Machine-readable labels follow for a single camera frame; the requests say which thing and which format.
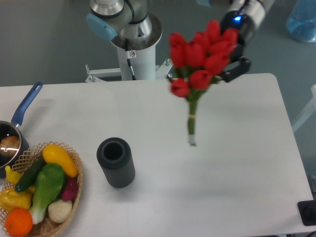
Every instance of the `pot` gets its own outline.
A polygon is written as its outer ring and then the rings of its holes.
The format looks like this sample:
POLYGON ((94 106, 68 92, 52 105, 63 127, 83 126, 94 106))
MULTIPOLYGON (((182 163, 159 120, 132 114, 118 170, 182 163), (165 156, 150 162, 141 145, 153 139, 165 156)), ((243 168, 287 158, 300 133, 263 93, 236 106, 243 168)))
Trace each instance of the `pot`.
POLYGON ((30 146, 22 136, 18 126, 22 125, 26 109, 37 96, 43 84, 36 82, 19 107, 16 109, 11 122, 0 121, 0 178, 5 178, 5 167, 12 166, 24 151, 30 146))

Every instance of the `red tulip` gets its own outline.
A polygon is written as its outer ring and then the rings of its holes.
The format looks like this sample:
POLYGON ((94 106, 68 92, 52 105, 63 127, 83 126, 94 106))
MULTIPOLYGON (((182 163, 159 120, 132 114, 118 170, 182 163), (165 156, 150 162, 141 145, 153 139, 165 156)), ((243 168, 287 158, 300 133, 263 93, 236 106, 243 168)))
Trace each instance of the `red tulip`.
POLYGON ((209 39, 208 39, 207 34, 205 32, 196 32, 196 34, 193 38, 193 41, 202 45, 202 47, 205 51, 207 51, 207 49, 210 45, 209 39))
POLYGON ((195 42, 191 41, 186 45, 186 59, 187 63, 193 67, 198 68, 203 65, 206 58, 206 52, 203 50, 203 47, 195 42))
POLYGON ((186 54, 184 46, 176 44, 171 47, 170 57, 176 68, 182 68, 186 65, 186 54))
POLYGON ((189 82, 194 89, 205 90, 209 87, 212 75, 209 71, 199 70, 189 75, 189 82))
POLYGON ((178 44, 185 46, 187 44, 186 40, 183 38, 183 36, 180 33, 173 33, 169 36, 169 43, 170 46, 176 46, 178 44))
POLYGON ((238 41, 238 30, 227 29, 222 34, 221 41, 228 41, 231 46, 235 47, 238 41))
POLYGON ((219 39, 221 35, 221 27, 217 20, 208 22, 206 34, 208 36, 210 43, 215 43, 219 39))
POLYGON ((218 54, 209 56, 203 66, 212 75, 219 75, 228 65, 229 61, 230 58, 228 57, 228 55, 220 52, 218 54))
POLYGON ((190 86, 183 78, 178 78, 172 81, 171 92, 178 97, 187 97, 190 93, 190 86))
POLYGON ((209 48, 208 48, 208 52, 211 55, 223 52, 226 55, 230 55, 233 50, 234 50, 235 46, 231 46, 229 41, 220 41, 217 43, 212 44, 209 48))

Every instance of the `yellow bell pepper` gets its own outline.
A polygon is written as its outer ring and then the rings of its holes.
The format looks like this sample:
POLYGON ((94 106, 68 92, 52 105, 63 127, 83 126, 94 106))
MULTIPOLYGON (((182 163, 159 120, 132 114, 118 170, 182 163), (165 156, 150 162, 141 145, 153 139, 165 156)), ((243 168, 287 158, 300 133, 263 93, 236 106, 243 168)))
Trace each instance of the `yellow bell pepper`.
POLYGON ((26 210, 31 208, 32 194, 28 191, 17 193, 12 189, 5 189, 0 192, 0 206, 11 212, 20 207, 26 210))
MULTIPOLYGON (((22 174, 12 170, 9 165, 5 167, 5 171, 6 171, 6 179, 13 185, 16 185, 19 179, 22 177, 22 174)), ((34 185, 30 186, 27 190, 33 194, 35 191, 34 185)))

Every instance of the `black rubber cylinder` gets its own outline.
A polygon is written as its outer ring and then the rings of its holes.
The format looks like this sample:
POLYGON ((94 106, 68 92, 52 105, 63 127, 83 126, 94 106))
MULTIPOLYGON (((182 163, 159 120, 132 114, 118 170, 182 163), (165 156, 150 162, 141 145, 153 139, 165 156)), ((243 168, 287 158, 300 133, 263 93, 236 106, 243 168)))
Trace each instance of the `black rubber cylinder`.
POLYGON ((132 152, 123 139, 112 137, 103 141, 97 150, 97 159, 113 187, 124 188, 134 180, 132 152))

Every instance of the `blue pan handle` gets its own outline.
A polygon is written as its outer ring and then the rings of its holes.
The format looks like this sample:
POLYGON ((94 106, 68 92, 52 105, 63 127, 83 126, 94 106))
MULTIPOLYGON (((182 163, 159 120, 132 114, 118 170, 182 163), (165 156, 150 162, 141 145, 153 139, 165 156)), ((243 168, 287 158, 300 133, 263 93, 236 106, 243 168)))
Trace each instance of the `blue pan handle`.
POLYGON ((41 88, 43 87, 43 83, 41 82, 36 82, 30 92, 25 96, 19 107, 16 109, 11 122, 16 124, 16 125, 22 125, 23 122, 23 117, 25 114, 25 111, 29 107, 29 105, 32 103, 34 98, 37 96, 41 88))

